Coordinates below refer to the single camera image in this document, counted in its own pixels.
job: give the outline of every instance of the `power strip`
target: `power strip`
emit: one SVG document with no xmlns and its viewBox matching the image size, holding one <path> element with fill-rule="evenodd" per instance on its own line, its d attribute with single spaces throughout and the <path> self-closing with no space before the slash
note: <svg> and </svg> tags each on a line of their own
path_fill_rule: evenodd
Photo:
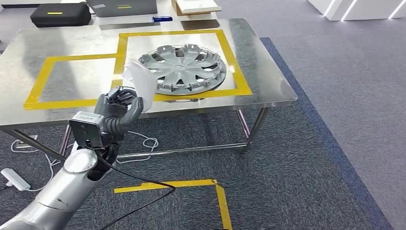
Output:
<svg viewBox="0 0 406 230">
<path fill-rule="evenodd" d="M 1 170 L 1 174 L 3 174 L 3 176 L 9 180 L 6 184 L 8 187 L 12 187 L 14 185 L 20 191 L 25 191 L 31 188 L 31 185 L 29 185 L 13 169 L 5 168 Z"/>
</svg>

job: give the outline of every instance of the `yellow tape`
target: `yellow tape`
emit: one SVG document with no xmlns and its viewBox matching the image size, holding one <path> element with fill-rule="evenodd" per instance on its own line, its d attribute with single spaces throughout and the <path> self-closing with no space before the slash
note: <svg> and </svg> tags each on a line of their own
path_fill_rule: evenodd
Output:
<svg viewBox="0 0 406 230">
<path fill-rule="evenodd" d="M 91 55 L 77 55 L 77 56 L 58 56 L 52 57 L 54 61 L 79 61 L 79 60 L 93 60 L 104 58 L 117 58 L 117 54 L 91 54 Z"/>
<path fill-rule="evenodd" d="M 237 59 L 234 57 L 233 51 L 228 44 L 226 35 L 223 30 L 187 30 L 187 31 L 163 31 L 163 32 L 140 32 L 140 33 L 122 33 L 119 34 L 119 42 L 117 48 L 117 54 L 119 57 L 116 59 L 116 65 L 114 67 L 114 74 L 122 74 L 124 71 L 124 63 L 127 51 L 128 37 L 134 36 L 158 36 L 158 35 L 187 35 L 187 34 L 216 34 L 220 46 L 224 52 L 224 56 L 230 66 L 230 69 L 234 69 L 233 78 L 237 86 L 236 89 L 229 90 L 211 90 L 192 95 L 171 96 L 164 94 L 155 94 L 154 101 L 174 101 L 184 99 L 201 99 L 209 97 L 226 97 L 237 95 L 251 95 L 251 89 L 249 88 L 241 68 L 238 65 Z"/>
<path fill-rule="evenodd" d="M 94 105 L 96 105 L 96 103 L 97 103 L 97 99 L 73 100 L 73 101 L 53 101 L 53 102 L 36 102 L 36 103 L 24 103 L 23 108 L 26 109 L 26 110 L 63 109 L 63 108 L 94 106 Z"/>
<path fill-rule="evenodd" d="M 233 227 L 231 227 L 231 218 L 230 212 L 228 211 L 226 193 L 218 184 L 216 184 L 215 187 L 217 192 L 218 206 L 220 207 L 221 220 L 223 222 L 223 229 L 231 230 Z"/>
<path fill-rule="evenodd" d="M 170 184 L 172 186 L 179 188 L 179 187 L 215 185 L 217 183 L 217 181 L 212 180 L 212 179 L 205 179 L 205 180 L 193 180 L 193 181 L 166 181 L 164 183 Z M 168 188 L 168 187 L 162 186 L 159 184 L 154 184 L 154 183 L 141 183 L 140 186 L 115 188 L 114 193 L 128 193 L 128 192 L 150 190 L 150 189 L 160 189 L 160 188 Z"/>
<path fill-rule="evenodd" d="M 230 44 L 227 41 L 226 35 L 222 30 L 218 30 L 216 32 L 218 41 L 220 42 L 221 49 L 224 52 L 224 55 L 226 57 L 228 66 L 230 69 L 234 68 L 234 81 L 236 82 L 238 93 L 239 95 L 251 95 L 251 89 L 249 88 L 247 81 L 244 78 L 244 74 L 242 73 L 240 66 L 238 64 L 238 61 L 236 57 L 233 54 L 233 50 L 230 47 Z"/>
<path fill-rule="evenodd" d="M 233 229 L 233 227 L 231 225 L 230 213 L 228 211 L 226 193 L 224 191 L 224 188 L 221 187 L 217 183 L 217 180 L 203 179 L 203 180 L 191 180 L 191 181 L 165 181 L 163 183 L 170 184 L 172 186 L 175 186 L 176 188 L 215 185 L 218 205 L 220 207 L 220 216 L 221 216 L 221 222 L 223 224 L 223 229 L 225 229 L 225 230 Z M 114 193 L 128 193 L 128 192 L 151 190 L 151 189 L 161 189 L 161 188 L 168 188 L 168 187 L 162 186 L 159 184 L 154 184 L 154 183 L 141 183 L 139 186 L 115 188 Z"/>
<path fill-rule="evenodd" d="M 201 99 L 209 97 L 225 97 L 225 96 L 236 96 L 236 95 L 251 95 L 251 89 L 249 88 L 247 81 L 238 65 L 237 59 L 235 58 L 233 51 L 227 41 L 226 35 L 222 30 L 188 30 L 188 31 L 164 31 L 164 32 L 141 32 L 141 33 L 123 33 L 119 34 L 119 41 L 117 45 L 116 54 L 102 54 L 102 55 L 80 55 L 80 56 L 60 56 L 60 57 L 47 57 L 43 64 L 43 67 L 38 74 L 37 81 L 31 90 L 27 101 L 23 105 L 24 108 L 29 109 L 51 109 L 51 108 L 72 108 L 72 107 L 82 107 L 80 105 L 90 104 L 89 100 L 77 100 L 77 101 L 66 101 L 66 102 L 47 102 L 41 103 L 40 105 L 33 105 L 37 103 L 39 97 L 41 96 L 42 90 L 45 87 L 46 81 L 52 71 L 52 66 L 55 61 L 73 61 L 73 60 L 89 60 L 89 59 L 99 59 L 99 58 L 116 58 L 114 65 L 114 74 L 122 74 L 124 71 L 124 64 L 127 54 L 127 44 L 128 37 L 131 36 L 155 36 L 155 35 L 187 35 L 187 34 L 210 34 L 214 33 L 220 43 L 220 46 L 224 52 L 225 58 L 230 66 L 230 70 L 233 71 L 233 78 L 236 84 L 236 89 L 228 90 L 211 90 L 198 94 L 183 95 L 183 96 L 171 96 L 156 94 L 154 96 L 154 101 L 174 101 L 174 100 L 184 100 L 184 99 Z M 123 84 L 121 79 L 114 79 L 112 81 L 112 88 L 115 86 L 120 86 Z"/>
<path fill-rule="evenodd" d="M 124 72 L 125 57 L 127 55 L 128 37 L 118 37 L 117 55 L 115 60 L 114 74 L 122 74 Z"/>
<path fill-rule="evenodd" d="M 38 101 L 39 97 L 42 94 L 42 90 L 44 89 L 46 82 L 48 81 L 49 75 L 52 72 L 54 62 L 55 62 L 54 57 L 45 58 L 44 63 L 42 64 L 42 68 L 39 71 L 37 80 L 35 81 L 34 86 L 31 89 L 31 92 L 28 95 L 28 98 L 25 101 L 25 103 L 35 103 Z"/>
</svg>

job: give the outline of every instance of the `table leg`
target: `table leg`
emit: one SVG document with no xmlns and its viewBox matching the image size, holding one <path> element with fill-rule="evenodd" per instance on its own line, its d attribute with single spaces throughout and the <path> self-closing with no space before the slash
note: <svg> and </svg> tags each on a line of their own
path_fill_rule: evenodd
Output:
<svg viewBox="0 0 406 230">
<path fill-rule="evenodd" d="M 247 125 L 247 123 L 245 121 L 244 115 L 243 115 L 243 113 L 242 113 L 242 111 L 240 109 L 237 110 L 237 115 L 238 115 L 238 118 L 239 118 L 240 123 L 242 125 L 242 129 L 244 130 L 245 137 L 249 138 L 249 135 L 251 134 L 251 131 L 249 130 L 249 127 L 248 127 L 248 125 Z"/>
<path fill-rule="evenodd" d="M 266 118 L 266 115 L 269 111 L 269 108 L 262 108 L 261 111 L 259 112 L 257 119 L 255 120 L 254 127 L 252 127 L 251 133 L 249 134 L 249 137 L 247 138 L 247 141 L 245 142 L 246 146 L 243 148 L 243 153 L 248 152 L 249 147 L 254 140 L 256 134 L 258 133 L 259 129 L 261 128 L 261 125 L 263 121 Z"/>
<path fill-rule="evenodd" d="M 5 130 L 5 133 L 9 134 L 10 136 L 23 141 L 24 143 L 27 143 L 28 145 L 31 145 L 32 147 L 42 151 L 43 153 L 47 154 L 48 156 L 60 160 L 60 161 L 64 161 L 65 157 L 59 155 L 57 152 L 55 152 L 54 150 L 48 148 L 47 146 L 39 143 L 38 141 L 34 140 L 33 138 L 31 138 L 29 135 L 13 129 L 13 130 Z"/>
<path fill-rule="evenodd" d="M 65 131 L 64 137 L 62 139 L 61 149 L 59 150 L 59 154 L 63 157 L 65 156 L 66 146 L 68 146 L 70 132 L 71 132 L 71 127 L 70 127 L 70 125 L 68 125 L 68 126 L 66 126 L 66 131 Z"/>
</svg>

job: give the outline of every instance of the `wire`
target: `wire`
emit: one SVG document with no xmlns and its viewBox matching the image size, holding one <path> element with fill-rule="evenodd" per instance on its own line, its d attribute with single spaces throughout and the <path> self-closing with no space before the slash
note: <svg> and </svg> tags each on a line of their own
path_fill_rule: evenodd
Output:
<svg viewBox="0 0 406 230">
<path fill-rule="evenodd" d="M 151 152 L 153 152 L 154 149 L 159 145 L 158 139 L 156 139 L 156 138 L 149 138 L 149 137 L 147 137 L 147 136 L 145 136 L 145 135 L 143 135 L 143 134 L 136 133 L 136 132 L 132 132 L 132 131 L 127 131 L 127 132 L 128 132 L 128 133 L 132 133 L 132 134 L 136 134 L 136 135 L 140 135 L 140 136 L 144 137 L 145 140 L 142 142 L 142 145 L 145 146 L 145 147 L 147 147 L 147 148 L 151 148 Z M 149 141 L 149 140 L 154 141 L 154 145 L 152 145 L 152 146 L 151 146 L 151 145 L 147 145 L 146 142 Z M 135 162 L 135 161 L 146 161 L 146 160 L 149 160 L 150 158 L 151 158 L 151 156 L 148 156 L 147 158 L 145 158 L 145 159 L 140 159 L 140 160 L 118 161 L 118 160 L 116 159 L 115 161 L 116 161 L 117 163 L 119 163 L 119 164 L 124 164 L 124 163 Z"/>
<path fill-rule="evenodd" d="M 12 152 L 17 152 L 17 153 L 32 153 L 32 152 L 38 152 L 38 151 L 39 151 L 38 149 L 32 150 L 32 151 L 17 151 L 17 150 L 14 150 L 14 145 L 15 145 L 15 143 L 17 143 L 18 141 L 20 141 L 20 140 L 15 140 L 15 141 L 11 144 L 10 150 L 11 150 Z M 42 188 L 35 189 L 35 190 L 27 189 L 26 191 L 29 191 L 29 192 L 38 192 L 38 191 L 43 190 L 43 189 L 45 188 L 45 186 L 46 186 L 46 185 L 52 180 L 52 178 L 54 177 L 54 168 L 53 168 L 53 167 L 54 167 L 55 165 L 58 165 L 58 164 L 61 163 L 61 162 L 58 161 L 58 160 L 54 160 L 54 161 L 51 162 L 51 159 L 48 157 L 48 155 L 46 155 L 46 154 L 44 154 L 44 155 L 45 155 L 45 157 L 46 157 L 46 160 L 48 161 L 49 169 L 51 170 L 51 177 L 49 178 L 48 182 L 47 182 Z"/>
<path fill-rule="evenodd" d="M 139 177 L 139 176 L 134 176 L 134 175 L 131 175 L 131 174 L 127 173 L 127 172 L 124 172 L 124 171 L 122 171 L 122 170 L 120 170 L 120 169 L 118 169 L 118 168 L 112 166 L 111 164 L 109 164 L 109 163 L 108 163 L 105 159 L 103 159 L 103 157 L 101 157 L 99 154 L 97 154 L 97 158 L 98 158 L 101 162 L 103 162 L 104 164 L 106 164 L 107 166 L 109 166 L 111 169 L 114 169 L 114 170 L 116 170 L 116 171 L 119 172 L 119 173 L 122 173 L 122 174 L 127 175 L 127 176 L 132 177 L 132 178 L 136 178 L 136 179 L 138 179 L 138 180 L 142 180 L 142 181 L 146 181 L 146 182 L 150 182 L 150 183 L 154 183 L 154 184 L 159 184 L 159 185 L 162 185 L 162 186 L 166 186 L 166 187 L 171 188 L 171 190 L 170 190 L 169 192 L 165 193 L 163 196 L 159 197 L 158 199 L 155 199 L 155 200 L 153 200 L 153 201 L 147 203 L 146 205 L 141 206 L 141 207 L 139 207 L 139 208 L 137 208 L 137 209 L 135 209 L 135 210 L 133 210 L 133 211 L 131 211 L 131 212 L 129 212 L 129 213 L 127 213 L 127 214 L 125 214 L 125 215 L 123 215 L 123 216 L 121 216 L 121 217 L 115 219 L 115 220 L 113 220 L 112 222 L 108 223 L 106 226 L 104 226 L 104 227 L 101 228 L 100 230 L 105 230 L 105 229 L 107 229 L 108 227 L 110 227 L 110 226 L 113 225 L 114 223 L 116 223 L 116 222 L 122 220 L 123 218 L 128 217 L 129 215 L 131 215 L 131 214 L 133 214 L 133 213 L 135 213 L 135 212 L 137 212 L 137 211 L 139 211 L 139 210 L 141 210 L 141 209 L 143 209 L 143 208 L 145 208 L 145 207 L 147 207 L 147 206 L 149 206 L 149 205 L 151 205 L 151 204 L 153 204 L 153 203 L 155 203 L 155 202 L 157 202 L 157 201 L 159 201 L 159 200 L 161 200 L 161 199 L 163 199 L 164 197 L 166 197 L 166 196 L 170 195 L 171 193 L 175 192 L 175 190 L 176 190 L 176 187 L 173 186 L 173 185 L 166 184 L 166 183 L 162 183 L 162 182 L 159 182 L 159 181 L 153 181 L 153 180 L 146 179 L 146 178 Z"/>
</svg>

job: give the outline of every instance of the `silver hubcap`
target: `silver hubcap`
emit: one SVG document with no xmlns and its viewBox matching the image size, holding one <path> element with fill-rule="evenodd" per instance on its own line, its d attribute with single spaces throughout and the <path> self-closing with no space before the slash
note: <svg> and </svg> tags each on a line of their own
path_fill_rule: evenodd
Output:
<svg viewBox="0 0 406 230">
<path fill-rule="evenodd" d="M 161 46 L 139 61 L 158 79 L 158 93 L 187 95 L 210 90 L 226 77 L 217 53 L 198 45 Z"/>
</svg>

